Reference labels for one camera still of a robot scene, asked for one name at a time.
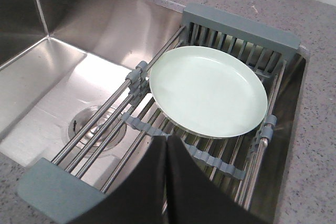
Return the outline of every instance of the stainless steel rod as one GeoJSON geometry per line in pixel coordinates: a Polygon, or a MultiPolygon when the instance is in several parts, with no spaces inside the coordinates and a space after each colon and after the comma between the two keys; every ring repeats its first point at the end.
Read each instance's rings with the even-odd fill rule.
{"type": "MultiPolygon", "coordinates": [[[[232,156],[230,158],[229,164],[234,165],[237,159],[238,152],[240,150],[241,144],[243,142],[244,135],[240,135],[237,139],[237,142],[235,144],[235,147],[233,149],[232,156]]],[[[219,180],[219,186],[222,186],[222,183],[226,179],[225,184],[224,184],[224,190],[226,190],[229,187],[230,182],[232,181],[231,178],[222,176],[221,179],[219,180]]]]}
{"type": "Polygon", "coordinates": [[[236,203],[238,203],[239,197],[242,194],[242,191],[241,191],[242,189],[241,188],[243,187],[243,183],[244,183],[244,181],[247,177],[247,173],[248,173],[247,167],[248,167],[248,165],[249,165],[249,160],[245,160],[243,170],[246,171],[246,175],[245,175],[244,180],[241,180],[238,184],[238,188],[236,190],[236,194],[235,194],[235,198],[234,198],[234,202],[236,202],[236,203]]]}
{"type": "MultiPolygon", "coordinates": [[[[156,120],[156,118],[158,118],[158,116],[160,115],[160,113],[161,113],[161,111],[159,109],[157,109],[154,112],[154,114],[151,116],[151,118],[148,120],[148,123],[153,124],[154,121],[156,120]]],[[[110,188],[110,186],[113,184],[114,180],[119,175],[120,171],[123,169],[123,167],[125,166],[126,162],[129,160],[129,158],[132,156],[135,149],[139,146],[140,142],[145,137],[145,135],[146,135],[146,133],[144,131],[141,131],[140,134],[136,137],[136,139],[132,143],[131,147],[127,150],[127,152],[121,158],[121,160],[119,161],[118,165],[116,166],[116,168],[114,169],[114,171],[112,172],[110,177],[107,179],[105,184],[100,189],[100,191],[102,193],[106,193],[107,190],[110,188]]]]}
{"type": "MultiPolygon", "coordinates": [[[[228,143],[228,139],[226,138],[226,139],[224,139],[223,144],[222,144],[221,148],[219,149],[217,157],[222,158],[222,156],[224,154],[224,151],[225,151],[225,148],[227,146],[227,143],[228,143]]],[[[216,174],[216,171],[217,171],[217,168],[213,167],[213,169],[211,171],[211,174],[210,174],[210,177],[209,177],[210,181],[213,181],[213,179],[215,177],[215,174],[216,174]]]]}
{"type": "MultiPolygon", "coordinates": [[[[275,105],[275,102],[276,102],[276,99],[277,99],[277,96],[278,96],[281,81],[282,81],[283,75],[285,73],[286,64],[287,64],[286,61],[284,61],[282,63],[282,67],[280,69],[279,76],[278,76],[277,80],[275,81],[274,89],[271,92],[271,99],[270,99],[269,106],[268,106],[268,111],[267,111],[268,115],[273,113],[273,109],[274,109],[274,105],[275,105]]],[[[264,142],[265,139],[262,138],[260,140],[260,144],[262,143],[262,141],[264,142]]],[[[246,177],[243,181],[243,185],[241,187],[242,189],[241,189],[239,199],[238,199],[238,204],[241,205],[241,206],[248,206],[248,207],[250,206],[250,202],[251,202],[252,195],[253,195],[253,190],[255,188],[255,183],[257,181],[257,177],[258,177],[258,174],[259,174],[259,171],[260,171],[261,159],[264,156],[264,152],[266,150],[266,148],[262,148],[261,150],[259,150],[260,144],[258,146],[257,154],[252,153],[251,159],[250,159],[249,164],[247,166],[246,177]]]]}
{"type": "Polygon", "coordinates": [[[251,158],[249,160],[246,161],[246,175],[245,175],[245,178],[244,180],[240,181],[239,183],[239,186],[238,186],[238,190],[237,191],[237,194],[238,194],[238,198],[236,200],[236,197],[235,197],[235,201],[240,205],[242,206],[243,205],[243,202],[244,202],[244,198],[245,198],[245,195],[246,195],[246,190],[247,190],[247,185],[248,185],[248,181],[249,181],[249,178],[251,176],[251,172],[252,172],[252,163],[253,163],[253,158],[255,156],[255,153],[252,153],[251,154],[251,158]]]}
{"type": "Polygon", "coordinates": [[[102,134],[110,127],[110,125],[118,118],[120,113],[126,108],[129,102],[133,99],[133,95],[129,94],[127,98],[116,108],[112,115],[104,122],[103,126],[94,134],[88,143],[80,150],[79,153],[71,160],[65,171],[71,173],[73,169],[79,164],[83,157],[89,152],[102,134]]]}
{"type": "Polygon", "coordinates": [[[278,96],[278,93],[279,93],[281,81],[282,81],[283,75],[285,73],[286,64],[287,64],[286,61],[284,61],[283,64],[282,64],[282,67],[281,67],[281,70],[280,70],[280,73],[279,73],[279,77],[278,77],[278,80],[276,82],[274,94],[273,94],[272,99],[269,103],[269,107],[268,107],[268,114],[269,115],[271,115],[273,113],[275,101],[277,100],[277,96],[278,96]]]}
{"type": "MultiPolygon", "coordinates": [[[[211,139],[211,138],[209,138],[203,151],[209,153],[210,148],[211,148],[213,142],[214,142],[214,140],[211,139]]],[[[208,168],[209,167],[207,165],[205,165],[204,168],[203,168],[203,171],[206,172],[208,168]]]]}
{"type": "Polygon", "coordinates": [[[180,34],[185,29],[185,26],[181,26],[179,30],[167,41],[167,43],[160,49],[160,51],[153,57],[153,59],[148,63],[146,70],[150,70],[154,63],[159,59],[159,57],[171,46],[171,44],[180,36],[180,34]]]}
{"type": "MultiPolygon", "coordinates": [[[[146,106],[142,109],[142,111],[139,113],[138,118],[141,120],[146,115],[150,107],[153,105],[154,99],[152,98],[149,100],[149,102],[146,104],[146,106]]],[[[132,114],[137,106],[132,106],[129,108],[127,113],[132,114]]],[[[112,138],[118,133],[121,126],[124,124],[123,121],[119,121],[118,124],[115,126],[115,128],[109,133],[109,135],[105,138],[105,140],[99,145],[99,147],[94,151],[94,153],[91,154],[89,159],[84,163],[84,165],[81,167],[81,169],[77,172],[76,177],[81,178],[87,170],[91,167],[91,165],[94,163],[94,161],[98,158],[98,156],[102,153],[102,151],[105,149],[105,147],[108,145],[108,143],[111,141],[112,138]]]]}
{"type": "Polygon", "coordinates": [[[78,144],[83,136],[92,128],[92,126],[104,115],[106,110],[111,107],[125,89],[131,84],[130,80],[126,80],[116,92],[100,107],[100,109],[90,118],[83,128],[63,147],[63,149],[52,159],[52,163],[59,165],[62,160],[70,153],[70,151],[78,144]]]}
{"type": "Polygon", "coordinates": [[[263,160],[262,158],[264,157],[265,154],[265,150],[267,148],[268,145],[268,140],[267,138],[262,138],[260,140],[260,144],[258,146],[258,151],[257,151],[257,155],[256,155],[256,161],[254,166],[252,167],[252,172],[251,172],[251,179],[249,182],[249,188],[246,192],[246,196],[245,196],[245,200],[244,200],[244,204],[243,207],[248,210],[250,205],[251,205],[251,200],[252,200],[252,195],[256,186],[256,182],[257,182],[257,178],[259,175],[259,170],[261,167],[261,161],[263,160]]]}

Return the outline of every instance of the over-sink dish rack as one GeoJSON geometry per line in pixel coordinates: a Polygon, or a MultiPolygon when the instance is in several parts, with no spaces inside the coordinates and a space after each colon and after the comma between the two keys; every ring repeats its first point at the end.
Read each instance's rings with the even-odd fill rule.
{"type": "MultiPolygon", "coordinates": [[[[276,125],[277,119],[272,112],[280,84],[286,69],[293,64],[293,57],[300,50],[303,49],[300,47],[299,39],[291,33],[200,4],[189,4],[184,9],[180,29],[150,62],[139,62],[137,67],[126,76],[125,82],[51,162],[40,160],[32,167],[20,183],[19,194],[24,200],[55,221],[67,223],[106,197],[105,193],[146,136],[174,134],[181,137],[188,152],[203,169],[208,179],[220,188],[224,188],[224,191],[230,188],[232,200],[248,210],[261,161],[267,145],[272,139],[273,129],[276,125]],[[167,118],[160,120],[162,118],[160,109],[151,110],[154,106],[153,98],[149,100],[139,114],[134,115],[137,106],[150,93],[147,76],[151,67],[165,51],[182,46],[204,46],[224,51],[241,60],[254,71],[263,83],[268,95],[267,114],[257,129],[238,137],[223,140],[202,139],[202,143],[206,143],[202,145],[199,144],[201,137],[172,125],[167,118]],[[127,88],[129,88],[128,96],[105,123],[100,125],[91,140],[67,164],[64,170],[59,168],[58,165],[106,111],[114,105],[117,98],[127,88]],[[142,122],[149,111],[154,111],[154,113],[151,114],[148,121],[142,122]],[[111,129],[112,123],[120,117],[121,120],[111,129]],[[111,171],[104,185],[100,190],[96,190],[80,179],[125,124],[138,130],[139,135],[134,139],[131,147],[116,168],[111,171]],[[99,147],[90,152],[107,129],[110,131],[107,137],[100,143],[99,147]],[[234,147],[228,151],[227,147],[232,143],[234,143],[234,147]],[[242,156],[244,162],[237,163],[237,157],[241,158],[242,156]],[[88,158],[87,161],[78,169],[76,174],[71,175],[70,173],[74,171],[84,157],[88,158]],[[64,185],[66,185],[66,189],[63,191],[54,190],[45,193],[48,187],[64,188],[64,185]]],[[[165,201],[163,213],[166,210],[167,202],[165,201]]]]}

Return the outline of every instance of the sink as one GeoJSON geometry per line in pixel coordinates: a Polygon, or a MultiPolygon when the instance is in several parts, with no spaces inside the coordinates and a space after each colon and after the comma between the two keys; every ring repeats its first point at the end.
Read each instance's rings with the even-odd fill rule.
{"type": "MultiPolygon", "coordinates": [[[[104,104],[141,60],[149,62],[182,19],[181,13],[144,0],[8,0],[8,5],[7,13],[0,12],[4,31],[0,34],[4,49],[0,52],[0,151],[24,167],[42,157],[52,160],[83,115],[104,104]]],[[[280,88],[274,110],[278,123],[250,208],[269,222],[276,211],[306,59],[296,55],[292,65],[280,88]]],[[[124,92],[111,111],[127,95],[124,92]]],[[[150,98],[145,97],[136,114],[150,98]]],[[[119,132],[82,180],[100,188],[138,133],[130,127],[119,132]]],[[[224,161],[229,162],[234,144],[228,143],[224,161]]],[[[78,144],[60,166],[66,167],[82,146],[78,144]]],[[[205,146],[206,140],[200,139],[199,147],[205,146]]],[[[243,161],[238,157],[236,165],[243,161]]],[[[221,184],[229,195],[236,187],[225,179],[221,184]]]]}

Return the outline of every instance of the drain strainer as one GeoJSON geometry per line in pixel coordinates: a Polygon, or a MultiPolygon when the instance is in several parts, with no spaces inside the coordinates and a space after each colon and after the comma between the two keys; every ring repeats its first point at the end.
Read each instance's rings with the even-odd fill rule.
{"type": "MultiPolygon", "coordinates": [[[[90,120],[90,118],[99,110],[101,106],[96,105],[92,107],[88,107],[81,112],[79,112],[74,119],[71,120],[68,129],[69,139],[72,139],[80,129],[90,120]]],[[[89,140],[96,134],[99,129],[103,126],[106,120],[112,115],[115,111],[114,108],[109,108],[105,114],[93,125],[93,127],[84,135],[84,137],[80,140],[77,144],[77,147],[82,149],[84,146],[89,142],[89,140]]],[[[115,119],[115,121],[108,127],[108,129],[100,136],[100,138],[96,141],[93,147],[90,149],[89,152],[94,152],[97,147],[106,139],[108,134],[113,130],[116,124],[120,121],[121,115],[115,119]]],[[[118,133],[110,140],[109,144],[105,147],[104,151],[107,151],[113,147],[115,147],[125,136],[126,133],[126,125],[122,125],[118,133]]]]}

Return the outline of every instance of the countertop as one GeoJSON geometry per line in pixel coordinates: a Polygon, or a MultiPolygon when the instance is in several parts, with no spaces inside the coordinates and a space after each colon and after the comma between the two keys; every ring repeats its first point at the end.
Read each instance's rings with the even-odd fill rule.
{"type": "MultiPolygon", "coordinates": [[[[275,223],[335,223],[336,7],[313,0],[149,1],[179,12],[187,3],[202,3],[301,38],[311,58],[301,87],[275,223]]],[[[52,223],[15,194],[24,171],[0,154],[0,223],[52,223]]]]}

